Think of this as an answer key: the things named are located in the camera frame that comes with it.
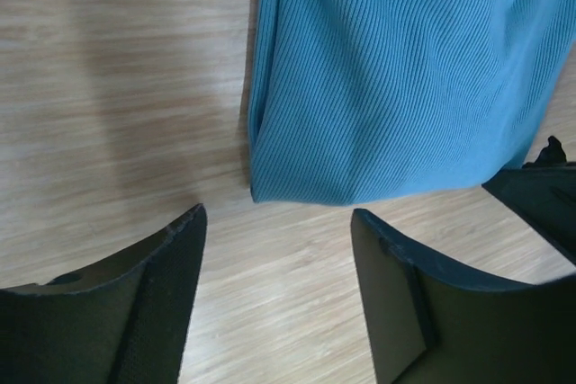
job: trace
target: blue garment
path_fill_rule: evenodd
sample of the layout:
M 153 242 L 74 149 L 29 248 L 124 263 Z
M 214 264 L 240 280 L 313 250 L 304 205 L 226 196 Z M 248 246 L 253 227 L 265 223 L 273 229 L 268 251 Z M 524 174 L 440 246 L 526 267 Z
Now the blue garment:
M 260 0 L 255 201 L 346 205 L 519 167 L 576 0 Z

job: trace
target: folded cloth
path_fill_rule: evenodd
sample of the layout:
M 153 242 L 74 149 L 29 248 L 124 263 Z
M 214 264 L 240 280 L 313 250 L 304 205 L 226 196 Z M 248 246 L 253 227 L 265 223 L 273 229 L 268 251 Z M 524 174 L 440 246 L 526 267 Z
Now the folded cloth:
M 576 0 L 260 0 L 255 201 L 347 205 L 520 167 Z

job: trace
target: light wood tabletop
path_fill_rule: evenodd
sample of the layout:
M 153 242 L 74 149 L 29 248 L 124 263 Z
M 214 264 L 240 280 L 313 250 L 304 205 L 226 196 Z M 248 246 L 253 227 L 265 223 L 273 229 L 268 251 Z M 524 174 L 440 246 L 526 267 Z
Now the light wood tabletop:
M 206 204 L 183 383 L 373 383 L 351 209 L 255 205 L 257 0 L 0 0 L 0 284 L 110 255 Z M 535 141 L 576 159 L 576 51 Z M 574 267 L 481 189 L 365 206 L 488 272 Z

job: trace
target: wood grain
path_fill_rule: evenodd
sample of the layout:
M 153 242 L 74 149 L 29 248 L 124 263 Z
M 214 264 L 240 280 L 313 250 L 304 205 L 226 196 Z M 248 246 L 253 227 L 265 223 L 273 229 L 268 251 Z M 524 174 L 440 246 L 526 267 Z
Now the wood grain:
M 372 383 L 350 209 L 249 198 L 255 1 L 0 0 L 0 284 L 87 265 L 203 201 L 181 382 Z M 531 156 L 553 133 L 576 158 L 575 94 L 572 52 Z M 480 189 L 367 207 L 489 272 L 574 271 Z

